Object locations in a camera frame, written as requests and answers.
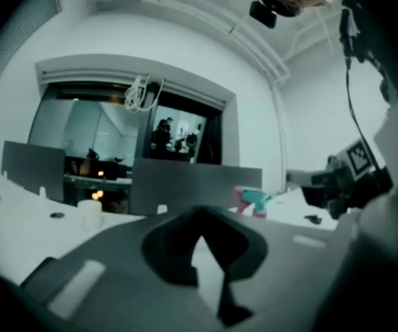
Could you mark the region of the small glowing lamps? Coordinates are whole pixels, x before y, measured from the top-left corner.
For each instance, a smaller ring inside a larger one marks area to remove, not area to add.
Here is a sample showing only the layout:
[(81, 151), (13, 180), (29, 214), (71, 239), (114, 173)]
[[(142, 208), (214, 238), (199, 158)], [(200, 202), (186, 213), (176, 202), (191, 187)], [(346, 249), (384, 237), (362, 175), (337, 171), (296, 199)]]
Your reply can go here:
[[(99, 171), (98, 172), (98, 176), (103, 179), (104, 178), (104, 172), (103, 171)], [(93, 200), (99, 200), (100, 198), (102, 198), (104, 195), (104, 192), (102, 190), (98, 190), (96, 192), (93, 192), (91, 197)]]

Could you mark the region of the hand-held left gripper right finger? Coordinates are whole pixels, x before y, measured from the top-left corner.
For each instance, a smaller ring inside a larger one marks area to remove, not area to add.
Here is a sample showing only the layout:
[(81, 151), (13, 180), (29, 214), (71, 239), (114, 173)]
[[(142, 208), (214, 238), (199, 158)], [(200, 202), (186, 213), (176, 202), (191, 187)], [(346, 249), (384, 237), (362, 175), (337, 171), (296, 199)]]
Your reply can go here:
[(300, 282), (311, 288), (314, 274), (326, 283), (356, 217), (344, 215), (333, 230), (322, 230), (202, 207), (200, 237), (210, 254), (200, 254), (200, 289), (211, 312), (200, 332), (237, 325)]

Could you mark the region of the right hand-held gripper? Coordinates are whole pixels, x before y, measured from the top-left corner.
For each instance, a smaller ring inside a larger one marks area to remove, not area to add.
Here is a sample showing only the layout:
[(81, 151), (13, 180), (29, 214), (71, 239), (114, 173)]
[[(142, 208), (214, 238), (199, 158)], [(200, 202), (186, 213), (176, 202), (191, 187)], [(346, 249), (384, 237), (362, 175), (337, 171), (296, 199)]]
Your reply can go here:
[(374, 168), (362, 140), (358, 140), (328, 157), (325, 169), (335, 177), (334, 191), (325, 185), (326, 171), (286, 171), (286, 181), (301, 186), (305, 202), (314, 207), (326, 207), (333, 219), (338, 219), (349, 209), (363, 209), (371, 200), (388, 192), (392, 180), (388, 170)]

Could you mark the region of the white mug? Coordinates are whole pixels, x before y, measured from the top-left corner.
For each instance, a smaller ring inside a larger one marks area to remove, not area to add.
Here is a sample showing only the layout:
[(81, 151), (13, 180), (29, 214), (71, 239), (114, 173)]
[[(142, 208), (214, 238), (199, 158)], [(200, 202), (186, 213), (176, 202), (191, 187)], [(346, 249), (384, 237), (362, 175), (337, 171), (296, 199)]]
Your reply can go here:
[(96, 200), (83, 200), (77, 204), (85, 230), (100, 229), (103, 224), (102, 204)]

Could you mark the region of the grey desk divider panel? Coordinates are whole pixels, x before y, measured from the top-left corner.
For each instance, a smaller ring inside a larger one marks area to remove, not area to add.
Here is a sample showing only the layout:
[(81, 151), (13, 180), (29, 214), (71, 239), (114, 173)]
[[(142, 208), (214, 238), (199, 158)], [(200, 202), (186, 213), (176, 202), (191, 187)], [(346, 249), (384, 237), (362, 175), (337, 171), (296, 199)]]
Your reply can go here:
[(25, 190), (38, 194), (44, 187), (50, 200), (64, 200), (65, 152), (62, 149), (5, 141), (1, 173)]
[(133, 167), (129, 209), (134, 215), (151, 216), (159, 205), (169, 210), (192, 205), (233, 208), (233, 189), (261, 188), (262, 178), (262, 170), (256, 168), (139, 158)]

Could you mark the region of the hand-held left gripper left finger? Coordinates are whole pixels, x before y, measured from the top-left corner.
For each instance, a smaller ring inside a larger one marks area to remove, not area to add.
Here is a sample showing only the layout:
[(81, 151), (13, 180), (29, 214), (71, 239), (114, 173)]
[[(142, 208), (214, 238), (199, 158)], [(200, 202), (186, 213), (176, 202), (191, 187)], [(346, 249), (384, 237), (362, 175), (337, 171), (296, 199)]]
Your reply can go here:
[(193, 206), (105, 229), (22, 287), (74, 332), (217, 332), (192, 265), (217, 207)]

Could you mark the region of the teal pink spray nozzle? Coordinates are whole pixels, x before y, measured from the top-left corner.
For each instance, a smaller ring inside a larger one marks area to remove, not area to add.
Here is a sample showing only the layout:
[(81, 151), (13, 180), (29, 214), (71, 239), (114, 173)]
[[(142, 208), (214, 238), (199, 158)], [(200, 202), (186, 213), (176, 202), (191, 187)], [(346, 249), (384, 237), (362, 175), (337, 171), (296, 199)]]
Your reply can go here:
[(234, 195), (238, 199), (236, 212), (243, 212), (251, 205), (254, 206), (252, 216), (260, 219), (267, 218), (266, 205), (274, 198), (271, 194), (265, 193), (254, 187), (235, 186)]

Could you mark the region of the window blinds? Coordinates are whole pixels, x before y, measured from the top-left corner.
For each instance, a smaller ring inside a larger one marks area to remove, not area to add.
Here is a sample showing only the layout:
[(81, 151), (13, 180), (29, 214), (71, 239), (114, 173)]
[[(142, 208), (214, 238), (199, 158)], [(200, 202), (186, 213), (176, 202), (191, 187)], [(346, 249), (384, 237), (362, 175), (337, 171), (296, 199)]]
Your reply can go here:
[(26, 40), (60, 11), (60, 0), (19, 3), (0, 29), (0, 75)]

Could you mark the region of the white ceiling pipes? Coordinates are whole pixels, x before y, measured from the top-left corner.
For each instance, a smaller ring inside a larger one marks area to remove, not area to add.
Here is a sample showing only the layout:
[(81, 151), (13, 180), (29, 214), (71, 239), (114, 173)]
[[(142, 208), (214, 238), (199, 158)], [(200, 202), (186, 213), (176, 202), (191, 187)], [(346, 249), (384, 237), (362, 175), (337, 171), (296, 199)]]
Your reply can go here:
[(283, 82), (290, 70), (283, 58), (254, 27), (246, 12), (236, 12), (216, 0), (87, 0), (102, 12), (123, 12), (177, 24), (241, 57), (274, 82)]

